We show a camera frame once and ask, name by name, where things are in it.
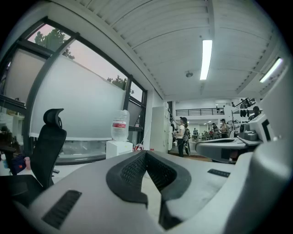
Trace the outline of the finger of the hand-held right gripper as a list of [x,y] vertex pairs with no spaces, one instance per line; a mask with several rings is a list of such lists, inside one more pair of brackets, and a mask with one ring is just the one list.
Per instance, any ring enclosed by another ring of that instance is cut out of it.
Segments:
[[244,147],[257,146],[261,144],[261,140],[249,141],[243,138],[220,138],[201,142],[204,145],[219,146],[219,147]]
[[212,161],[229,163],[233,151],[243,149],[239,141],[204,141],[195,145],[196,152]]

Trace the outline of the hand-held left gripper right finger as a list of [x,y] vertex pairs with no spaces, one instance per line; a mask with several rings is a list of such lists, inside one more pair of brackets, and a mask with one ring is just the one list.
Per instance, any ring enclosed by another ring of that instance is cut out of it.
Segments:
[[158,224],[146,234],[226,234],[230,206],[217,200],[233,165],[146,152],[146,169],[160,192]]

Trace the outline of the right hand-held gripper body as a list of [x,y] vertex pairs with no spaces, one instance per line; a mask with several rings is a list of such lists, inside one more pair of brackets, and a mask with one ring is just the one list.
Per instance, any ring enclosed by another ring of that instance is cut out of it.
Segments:
[[276,139],[276,135],[265,113],[261,113],[248,123],[242,123],[238,134],[239,138],[249,141],[261,140],[263,143]]

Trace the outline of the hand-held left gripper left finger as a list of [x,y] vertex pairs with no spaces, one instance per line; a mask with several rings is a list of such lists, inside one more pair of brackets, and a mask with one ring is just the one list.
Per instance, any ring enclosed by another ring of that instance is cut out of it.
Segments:
[[145,151],[83,166],[42,192],[20,214],[38,234],[160,234],[141,192]]

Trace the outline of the white water dispenser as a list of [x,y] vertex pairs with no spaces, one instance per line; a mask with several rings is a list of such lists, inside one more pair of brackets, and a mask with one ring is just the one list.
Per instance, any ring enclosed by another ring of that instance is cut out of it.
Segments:
[[109,140],[106,142],[106,159],[110,159],[122,154],[131,153],[133,143]]

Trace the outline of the white locker cabinet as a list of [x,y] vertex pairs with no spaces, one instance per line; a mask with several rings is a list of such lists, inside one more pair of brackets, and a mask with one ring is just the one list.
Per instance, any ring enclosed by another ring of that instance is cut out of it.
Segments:
[[150,150],[168,153],[169,142],[172,141],[170,128],[170,113],[167,108],[154,107],[152,109]]

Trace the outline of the black balcony railing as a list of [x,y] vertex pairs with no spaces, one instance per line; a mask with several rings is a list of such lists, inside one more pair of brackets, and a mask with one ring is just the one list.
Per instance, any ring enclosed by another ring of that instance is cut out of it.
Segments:
[[178,109],[176,116],[203,116],[203,115],[224,115],[223,108],[196,108],[196,109]]

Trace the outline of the long ceiling light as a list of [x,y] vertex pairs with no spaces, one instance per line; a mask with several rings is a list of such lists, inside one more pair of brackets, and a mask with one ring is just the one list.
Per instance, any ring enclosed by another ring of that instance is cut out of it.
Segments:
[[210,68],[211,56],[212,56],[212,40],[203,40],[200,80],[207,79],[209,68]]
[[269,68],[269,70],[264,74],[264,76],[260,79],[261,83],[264,83],[268,80],[271,75],[279,68],[279,66],[283,63],[283,59],[278,57],[275,63]]

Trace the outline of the black office chair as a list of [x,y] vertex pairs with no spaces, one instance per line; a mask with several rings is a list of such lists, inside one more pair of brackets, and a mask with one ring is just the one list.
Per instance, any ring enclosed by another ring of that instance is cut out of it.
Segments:
[[67,132],[62,128],[59,114],[63,108],[49,109],[44,113],[44,125],[30,157],[31,175],[0,176],[10,199],[29,206],[43,191],[52,186],[52,173],[64,145]]

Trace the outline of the dark blue bag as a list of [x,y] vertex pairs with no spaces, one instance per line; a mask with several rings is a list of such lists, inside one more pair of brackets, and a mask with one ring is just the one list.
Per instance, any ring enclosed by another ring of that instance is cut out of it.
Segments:
[[19,172],[21,172],[22,170],[26,168],[25,156],[22,154],[14,157],[11,160],[11,163],[12,163],[11,172],[13,175],[17,175]]

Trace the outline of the grey roller blind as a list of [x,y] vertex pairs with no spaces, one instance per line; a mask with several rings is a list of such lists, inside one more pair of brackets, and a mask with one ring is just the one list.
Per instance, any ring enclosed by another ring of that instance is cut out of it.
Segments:
[[46,59],[18,49],[10,63],[4,95],[26,103],[30,89]]
[[141,128],[143,120],[143,107],[133,101],[129,101],[128,112],[130,113],[129,125]]

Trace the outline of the large white roller blind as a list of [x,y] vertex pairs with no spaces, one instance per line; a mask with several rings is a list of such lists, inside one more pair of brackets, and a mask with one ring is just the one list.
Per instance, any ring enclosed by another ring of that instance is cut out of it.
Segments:
[[112,121],[124,99],[124,90],[61,55],[37,92],[29,135],[39,136],[47,110],[62,108],[59,117],[67,140],[110,139]]

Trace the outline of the black window frame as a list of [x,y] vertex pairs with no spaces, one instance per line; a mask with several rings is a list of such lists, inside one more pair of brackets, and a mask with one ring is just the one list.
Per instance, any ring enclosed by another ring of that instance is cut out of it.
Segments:
[[[44,48],[40,45],[34,44],[32,42],[28,41],[28,38],[32,36],[37,30],[42,28],[45,24],[48,24],[50,26],[56,27],[57,29],[60,29],[62,32],[68,34],[70,38],[64,42],[63,44],[59,45],[59,47],[54,51],[47,48]],[[38,55],[45,59],[44,65],[41,67],[40,72],[37,74],[32,87],[29,91],[26,106],[22,108],[25,115],[28,115],[28,117],[32,117],[33,112],[33,104],[35,102],[37,92],[39,91],[39,88],[41,86],[42,81],[45,78],[45,75],[48,73],[49,69],[53,65],[53,63],[57,60],[58,55],[63,53],[74,41],[79,41],[85,46],[92,49],[96,54],[104,58],[106,61],[110,62],[111,65],[113,65],[115,68],[117,68],[120,72],[122,72],[127,77],[127,82],[125,85],[125,91],[129,92],[131,88],[131,84],[135,84],[142,90],[142,96],[141,101],[137,100],[133,96],[131,96],[129,93],[126,93],[124,101],[123,101],[123,108],[130,111],[130,117],[134,117],[134,112],[129,108],[129,103],[132,103],[133,105],[137,105],[140,107],[140,111],[136,112],[138,114],[136,123],[141,124],[141,126],[129,126],[129,131],[131,132],[137,132],[140,133],[140,135],[137,137],[138,140],[142,140],[144,133],[144,127],[145,127],[145,117],[146,117],[146,104],[147,104],[147,90],[144,89],[134,78],[132,75],[130,75],[126,70],[124,70],[118,63],[116,63],[112,58],[110,58],[105,52],[103,52],[101,49],[93,45],[88,40],[84,39],[82,36],[80,36],[79,33],[73,32],[72,30],[62,26],[61,24],[50,20],[48,17],[44,17],[34,23],[32,26],[30,26],[26,31],[24,31],[21,36],[13,43],[13,45],[10,46],[8,51],[5,53],[4,58],[0,62],[0,70],[3,70],[4,68],[4,62],[8,59],[8,57],[16,51],[17,48],[22,48],[26,51],[32,52],[35,55]]]

